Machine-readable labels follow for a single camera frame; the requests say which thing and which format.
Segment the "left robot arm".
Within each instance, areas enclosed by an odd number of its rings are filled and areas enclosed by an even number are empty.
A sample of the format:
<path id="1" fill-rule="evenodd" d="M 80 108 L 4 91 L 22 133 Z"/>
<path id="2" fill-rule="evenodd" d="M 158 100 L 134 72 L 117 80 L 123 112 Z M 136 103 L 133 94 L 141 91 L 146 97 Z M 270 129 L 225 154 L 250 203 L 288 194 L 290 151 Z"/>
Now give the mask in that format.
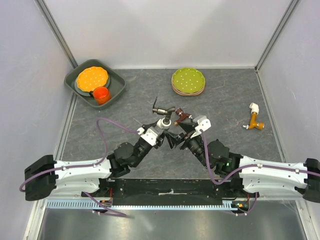
<path id="1" fill-rule="evenodd" d="M 110 191 L 106 180 L 122 177 L 137 167 L 152 148 L 162 145 L 171 124 L 164 118 L 144 124 L 133 131 L 139 136 L 135 144 L 124 142 L 97 159 L 67 162 L 55 160 L 51 154 L 44 155 L 24 170 L 19 191 L 25 194 L 26 201 L 60 195 L 104 197 Z"/>

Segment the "orange faucet with white elbow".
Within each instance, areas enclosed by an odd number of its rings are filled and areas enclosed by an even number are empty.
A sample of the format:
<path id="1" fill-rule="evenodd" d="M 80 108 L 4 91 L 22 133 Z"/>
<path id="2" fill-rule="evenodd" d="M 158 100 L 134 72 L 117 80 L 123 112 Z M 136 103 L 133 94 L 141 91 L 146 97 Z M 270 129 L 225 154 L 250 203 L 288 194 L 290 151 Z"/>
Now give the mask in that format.
<path id="1" fill-rule="evenodd" d="M 252 102 L 249 105 L 249 108 L 251 109 L 251 118 L 249 121 L 249 124 L 247 125 L 243 125 L 242 128 L 246 129 L 246 130 L 251 130 L 251 129 L 258 129 L 258 130 L 263 130 L 265 125 L 263 122 L 258 122 L 257 121 L 257 116 L 259 114 L 259 105 Z"/>

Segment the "dark grey metal faucet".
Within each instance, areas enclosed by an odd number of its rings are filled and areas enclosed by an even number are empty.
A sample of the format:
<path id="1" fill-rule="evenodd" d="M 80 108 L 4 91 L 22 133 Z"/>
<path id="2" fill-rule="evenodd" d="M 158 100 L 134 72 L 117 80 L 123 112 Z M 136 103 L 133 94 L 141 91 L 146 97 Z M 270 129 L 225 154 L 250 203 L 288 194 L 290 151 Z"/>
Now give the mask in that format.
<path id="1" fill-rule="evenodd" d="M 157 115 L 164 116 L 163 122 L 166 125 L 168 125 L 171 121 L 172 113 L 176 111 L 176 107 L 171 106 L 169 108 L 164 108 L 164 107 L 156 106 L 157 100 L 158 100 L 158 97 L 156 96 L 152 106 L 152 113 L 156 113 Z"/>

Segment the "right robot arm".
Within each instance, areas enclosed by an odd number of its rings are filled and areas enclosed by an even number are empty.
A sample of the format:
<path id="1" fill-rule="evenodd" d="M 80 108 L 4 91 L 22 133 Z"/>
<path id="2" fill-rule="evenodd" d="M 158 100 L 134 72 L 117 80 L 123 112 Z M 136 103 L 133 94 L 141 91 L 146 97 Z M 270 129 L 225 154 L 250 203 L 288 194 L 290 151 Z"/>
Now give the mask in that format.
<path id="1" fill-rule="evenodd" d="M 255 159 L 233 153 L 218 139 L 208 142 L 205 131 L 211 127 L 207 118 L 180 122 L 183 132 L 166 132 L 170 148 L 189 149 L 207 170 L 215 186 L 225 187 L 232 196 L 301 196 L 320 201 L 320 163 L 307 158 L 305 162 L 285 163 Z"/>

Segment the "white pvc elbow fitting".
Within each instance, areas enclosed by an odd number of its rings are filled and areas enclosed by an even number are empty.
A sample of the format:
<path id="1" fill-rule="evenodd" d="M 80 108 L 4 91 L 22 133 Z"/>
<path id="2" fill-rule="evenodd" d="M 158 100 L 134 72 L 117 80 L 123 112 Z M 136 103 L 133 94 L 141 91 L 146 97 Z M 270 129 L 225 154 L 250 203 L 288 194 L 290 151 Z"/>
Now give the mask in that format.
<path id="1" fill-rule="evenodd" d="M 166 122 L 165 118 L 159 119 L 156 123 L 156 126 L 162 130 L 168 130 L 171 126 L 172 122 L 171 120 L 169 120 L 168 122 Z"/>

